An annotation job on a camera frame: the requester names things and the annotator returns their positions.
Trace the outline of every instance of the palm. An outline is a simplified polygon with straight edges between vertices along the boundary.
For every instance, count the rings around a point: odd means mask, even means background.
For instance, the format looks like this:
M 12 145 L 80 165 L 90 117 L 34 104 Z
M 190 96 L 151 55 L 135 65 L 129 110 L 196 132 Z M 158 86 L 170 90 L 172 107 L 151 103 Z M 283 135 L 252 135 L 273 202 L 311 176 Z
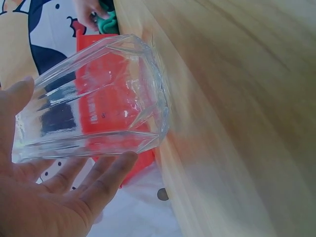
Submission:
M 85 159 L 68 160 L 55 176 L 36 184 L 53 160 L 11 162 L 14 116 L 29 101 L 32 91 L 32 80 L 0 91 L 0 236 L 86 236 L 137 156 L 127 153 L 99 159 L 73 191 L 69 189 Z

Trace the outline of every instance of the gray dot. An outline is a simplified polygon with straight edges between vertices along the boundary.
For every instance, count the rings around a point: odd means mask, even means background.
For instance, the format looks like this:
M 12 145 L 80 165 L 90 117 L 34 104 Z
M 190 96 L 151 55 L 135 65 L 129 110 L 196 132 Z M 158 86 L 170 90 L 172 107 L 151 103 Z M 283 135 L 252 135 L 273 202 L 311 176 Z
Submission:
M 167 201 L 169 200 L 167 191 L 165 188 L 159 189 L 157 192 L 157 197 L 159 198 L 159 200 L 161 201 Z

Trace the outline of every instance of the wooden surface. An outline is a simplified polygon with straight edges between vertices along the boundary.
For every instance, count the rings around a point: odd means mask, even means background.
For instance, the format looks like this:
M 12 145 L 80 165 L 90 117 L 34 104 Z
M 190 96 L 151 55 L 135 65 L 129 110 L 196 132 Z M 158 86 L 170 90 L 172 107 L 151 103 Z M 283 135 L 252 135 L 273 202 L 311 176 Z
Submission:
M 168 77 L 186 237 L 316 236 L 316 1 L 115 0 Z

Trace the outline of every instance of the finger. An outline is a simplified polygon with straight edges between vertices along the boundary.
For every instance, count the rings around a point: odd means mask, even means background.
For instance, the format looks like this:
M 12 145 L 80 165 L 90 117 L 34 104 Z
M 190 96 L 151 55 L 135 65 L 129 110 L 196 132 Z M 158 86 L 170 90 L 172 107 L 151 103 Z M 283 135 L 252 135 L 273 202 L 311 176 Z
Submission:
M 69 191 L 76 176 L 86 163 L 86 158 L 71 158 L 66 164 L 50 179 L 41 183 L 40 186 L 46 192 L 53 194 L 63 194 Z
M 43 159 L 14 164 L 14 177 L 18 181 L 35 182 L 46 169 L 51 167 L 54 161 L 54 159 Z
M 29 103 L 33 91 L 34 80 L 32 77 L 19 81 L 7 90 L 14 115 L 17 115 Z
M 87 190 L 102 174 L 104 174 L 105 171 L 111 166 L 113 161 L 115 160 L 115 157 L 104 157 L 99 159 L 88 175 L 85 177 L 83 182 L 79 185 L 78 188 L 71 191 L 69 193 L 69 196 L 72 197 L 78 197 L 80 194 L 82 194 L 85 190 Z
M 79 196 L 80 201 L 88 207 L 93 218 L 96 218 L 112 200 L 125 176 L 133 168 L 136 160 L 136 153 L 124 153 Z
M 94 12 L 101 18 L 107 20 L 110 18 L 109 14 L 102 8 L 100 4 L 94 7 Z
M 91 17 L 91 12 L 80 13 L 78 15 L 78 21 L 88 28 L 91 28 L 95 31 L 98 30 L 98 27 L 96 26 L 95 22 L 93 21 Z

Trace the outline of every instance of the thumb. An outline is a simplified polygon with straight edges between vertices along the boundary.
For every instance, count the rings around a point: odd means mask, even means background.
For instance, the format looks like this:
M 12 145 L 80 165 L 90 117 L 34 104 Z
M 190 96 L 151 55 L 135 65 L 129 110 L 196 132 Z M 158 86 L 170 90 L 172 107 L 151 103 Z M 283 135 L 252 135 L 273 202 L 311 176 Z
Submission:
M 104 20 L 107 20 L 107 19 L 110 18 L 110 16 L 109 16 L 109 14 L 107 13 L 107 11 L 104 10 L 101 5 L 97 5 L 97 6 L 95 7 L 95 9 L 94 9 L 94 12 L 95 12 L 99 17 L 103 18 Z
M 32 77 L 26 77 L 23 81 L 11 86 L 7 92 L 12 102 L 12 109 L 15 115 L 29 103 L 34 91 L 34 80 Z

